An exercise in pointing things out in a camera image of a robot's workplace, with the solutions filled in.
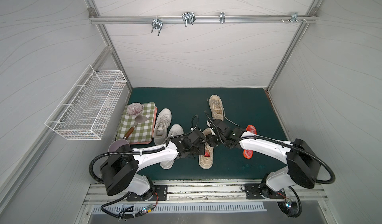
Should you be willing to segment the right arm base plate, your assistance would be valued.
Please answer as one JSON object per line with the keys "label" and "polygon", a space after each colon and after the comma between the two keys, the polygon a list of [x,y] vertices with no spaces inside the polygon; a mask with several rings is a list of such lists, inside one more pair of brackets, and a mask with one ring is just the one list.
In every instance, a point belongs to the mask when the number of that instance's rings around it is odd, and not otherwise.
{"label": "right arm base plate", "polygon": [[247,183],[240,187],[240,190],[245,193],[246,199],[249,200],[284,199],[286,197],[283,189],[273,191],[265,184]]}

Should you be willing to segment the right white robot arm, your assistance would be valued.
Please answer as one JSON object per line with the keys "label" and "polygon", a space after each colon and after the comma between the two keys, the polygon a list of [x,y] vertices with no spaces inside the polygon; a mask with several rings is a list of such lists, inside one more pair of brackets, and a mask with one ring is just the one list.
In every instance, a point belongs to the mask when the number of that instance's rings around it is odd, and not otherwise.
{"label": "right white robot arm", "polygon": [[276,192],[295,185],[312,189],[316,184],[332,184],[336,180],[334,171],[314,154],[304,140],[275,140],[243,128],[231,129],[222,120],[213,119],[207,125],[212,129],[212,134],[208,137],[209,145],[221,144],[227,148],[251,150],[286,165],[265,175],[260,185],[263,189]]}

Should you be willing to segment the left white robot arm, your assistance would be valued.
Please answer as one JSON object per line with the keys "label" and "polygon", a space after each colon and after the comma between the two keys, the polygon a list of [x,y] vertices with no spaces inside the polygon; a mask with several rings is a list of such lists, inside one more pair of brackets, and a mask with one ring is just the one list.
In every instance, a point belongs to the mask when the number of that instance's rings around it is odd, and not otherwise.
{"label": "left white robot arm", "polygon": [[126,190],[139,196],[153,188],[151,180],[138,175],[140,170],[167,161],[175,161],[190,155],[205,154],[206,136],[199,130],[165,138],[161,145],[133,149],[123,145],[117,151],[99,154],[90,161],[89,174],[105,186],[108,196]]}

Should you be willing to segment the red orange insole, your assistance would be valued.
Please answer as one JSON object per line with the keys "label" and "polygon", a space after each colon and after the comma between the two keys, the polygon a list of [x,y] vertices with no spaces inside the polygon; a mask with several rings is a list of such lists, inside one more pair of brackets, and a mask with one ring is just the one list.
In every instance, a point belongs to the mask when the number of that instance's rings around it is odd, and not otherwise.
{"label": "red orange insole", "polygon": [[[251,132],[252,134],[257,134],[257,130],[254,126],[252,125],[248,125],[247,128],[246,128],[246,131],[248,132]],[[245,149],[243,151],[243,156],[246,158],[246,159],[251,159],[253,157],[253,151],[252,150],[248,150],[248,149]]]}

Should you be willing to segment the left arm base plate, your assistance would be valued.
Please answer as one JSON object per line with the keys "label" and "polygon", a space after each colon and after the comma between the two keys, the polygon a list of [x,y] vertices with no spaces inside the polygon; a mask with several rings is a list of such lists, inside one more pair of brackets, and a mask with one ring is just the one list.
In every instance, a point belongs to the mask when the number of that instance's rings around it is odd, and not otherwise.
{"label": "left arm base plate", "polygon": [[128,202],[143,202],[143,201],[166,201],[167,200],[167,185],[157,185],[155,184],[143,195],[137,195],[135,193],[129,192],[126,198]]}

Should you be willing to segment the white sneaker front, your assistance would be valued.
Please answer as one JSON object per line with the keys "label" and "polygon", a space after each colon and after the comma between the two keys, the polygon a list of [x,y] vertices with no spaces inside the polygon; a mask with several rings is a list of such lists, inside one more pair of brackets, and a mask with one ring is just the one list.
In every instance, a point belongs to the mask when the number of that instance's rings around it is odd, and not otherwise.
{"label": "white sneaker front", "polygon": [[[182,135],[184,134],[184,130],[182,128],[181,125],[179,124],[174,124],[171,128],[170,128],[170,131],[168,133],[168,137],[172,137],[172,136],[177,136],[177,135]],[[163,168],[163,169],[170,169],[173,164],[174,164],[174,160],[171,160],[171,161],[164,161],[164,162],[160,162],[160,166]]]}

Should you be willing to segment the beige lace sneaker with laces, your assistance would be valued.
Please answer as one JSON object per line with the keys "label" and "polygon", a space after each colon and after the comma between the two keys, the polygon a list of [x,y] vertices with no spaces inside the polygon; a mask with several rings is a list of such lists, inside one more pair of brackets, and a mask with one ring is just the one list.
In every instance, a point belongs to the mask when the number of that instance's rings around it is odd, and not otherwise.
{"label": "beige lace sneaker with laces", "polygon": [[215,94],[212,95],[208,99],[208,103],[211,109],[212,117],[214,119],[218,119],[222,121],[226,120],[236,126],[239,126],[238,124],[236,124],[235,122],[231,121],[230,119],[226,117],[222,99],[218,95],[215,95]]}

